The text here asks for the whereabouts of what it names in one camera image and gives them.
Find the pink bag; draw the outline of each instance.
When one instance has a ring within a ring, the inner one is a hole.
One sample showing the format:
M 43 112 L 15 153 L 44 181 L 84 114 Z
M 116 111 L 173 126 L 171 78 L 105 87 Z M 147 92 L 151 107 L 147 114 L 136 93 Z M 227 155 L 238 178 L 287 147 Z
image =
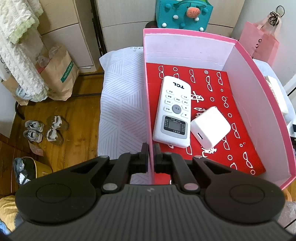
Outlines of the pink bag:
M 271 15 L 258 24 L 246 22 L 239 42 L 252 58 L 267 62 L 271 66 L 279 47 L 276 36 L 281 28 L 281 18 L 279 16 L 279 24 L 272 27 L 268 23 L 269 17 Z

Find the usb port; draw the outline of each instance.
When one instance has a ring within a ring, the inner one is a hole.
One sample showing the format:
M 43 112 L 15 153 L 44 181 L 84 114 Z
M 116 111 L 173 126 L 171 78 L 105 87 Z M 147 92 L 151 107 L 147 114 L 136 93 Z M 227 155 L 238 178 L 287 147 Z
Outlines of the usb port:
M 200 137 L 200 139 L 203 139 L 202 136 L 198 133 L 198 136 Z

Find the black wire hook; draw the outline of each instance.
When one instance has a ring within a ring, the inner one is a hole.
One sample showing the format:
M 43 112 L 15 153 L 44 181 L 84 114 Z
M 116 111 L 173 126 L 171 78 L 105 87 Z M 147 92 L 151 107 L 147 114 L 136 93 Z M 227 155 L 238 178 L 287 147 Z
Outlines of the black wire hook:
M 284 13 L 282 16 L 285 15 L 285 8 L 282 6 L 282 5 L 279 5 L 277 8 L 276 8 L 276 12 L 271 12 L 270 15 L 271 17 L 268 19 L 268 22 L 270 25 L 272 26 L 277 26 L 279 24 L 279 13 L 278 13 L 278 9 L 279 7 L 282 7 L 282 9 L 284 10 Z

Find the air conditioner remote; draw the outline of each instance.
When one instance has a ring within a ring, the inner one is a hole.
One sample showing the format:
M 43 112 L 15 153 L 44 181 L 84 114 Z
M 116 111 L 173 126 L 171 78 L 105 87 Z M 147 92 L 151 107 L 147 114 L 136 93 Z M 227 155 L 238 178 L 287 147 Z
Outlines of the air conditioner remote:
M 165 76 L 161 85 L 152 139 L 181 148 L 190 145 L 191 86 Z

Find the teal bag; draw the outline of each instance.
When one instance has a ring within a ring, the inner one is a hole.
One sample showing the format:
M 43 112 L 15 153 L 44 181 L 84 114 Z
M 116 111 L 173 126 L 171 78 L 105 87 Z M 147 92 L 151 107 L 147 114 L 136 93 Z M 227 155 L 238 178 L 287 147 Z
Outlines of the teal bag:
M 159 28 L 204 32 L 212 11 L 213 6 L 207 0 L 156 0 L 155 15 Z

